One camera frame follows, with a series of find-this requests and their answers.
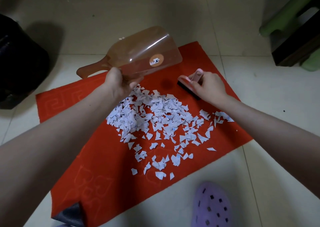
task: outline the orange translucent dustpan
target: orange translucent dustpan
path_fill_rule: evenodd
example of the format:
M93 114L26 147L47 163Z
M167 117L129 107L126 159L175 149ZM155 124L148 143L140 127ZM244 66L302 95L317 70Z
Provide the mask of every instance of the orange translucent dustpan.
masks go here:
M162 27L155 26L116 42L103 59L79 68L76 73L84 79L98 71L118 67L122 69L123 78L130 80L180 62L182 56L173 38Z

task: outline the black brush bristles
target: black brush bristles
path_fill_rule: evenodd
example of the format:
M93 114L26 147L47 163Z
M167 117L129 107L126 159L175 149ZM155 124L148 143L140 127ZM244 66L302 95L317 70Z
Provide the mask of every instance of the black brush bristles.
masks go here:
M184 84L182 84L180 81L178 81L178 86L180 86L182 89L184 89L186 92L188 92L190 95L192 95L196 100L201 100L199 96L197 96L193 91L191 91L188 87L186 87Z

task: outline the hand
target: hand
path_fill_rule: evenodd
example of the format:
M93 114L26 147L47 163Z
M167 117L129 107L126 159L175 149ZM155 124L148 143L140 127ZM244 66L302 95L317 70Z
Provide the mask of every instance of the hand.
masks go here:
M127 81L122 78L121 69L113 67L107 73L103 86L111 93L116 103L118 103L125 99L142 80L143 77Z
M224 84L217 74L203 72L199 82L192 81L191 84L201 99L214 106L217 106L227 96Z

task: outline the tile floor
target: tile floor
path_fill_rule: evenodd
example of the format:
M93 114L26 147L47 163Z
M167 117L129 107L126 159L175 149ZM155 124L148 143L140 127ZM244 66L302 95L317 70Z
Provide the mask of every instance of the tile floor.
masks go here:
M0 0L0 12L17 20L55 63L31 96L0 110L0 142L39 124L35 94L78 80L77 68L101 59L118 38L152 25L163 26L179 46L199 41L244 103L320 135L320 72L274 66L268 40L258 33L266 1ZM103 226L190 226L193 193L204 180L226 189L235 226L319 226L319 199L255 141ZM25 226L58 225L50 212L48 194Z

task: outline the green plastic stool leg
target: green plastic stool leg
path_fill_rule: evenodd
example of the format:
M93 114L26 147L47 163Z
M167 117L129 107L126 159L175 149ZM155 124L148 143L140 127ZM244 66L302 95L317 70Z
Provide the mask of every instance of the green plastic stool leg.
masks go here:
M301 65L307 71L317 71L320 69L320 48L314 51L310 57Z
M260 27L260 34L267 37L275 30L283 31L296 14L310 1L290 0L270 21Z

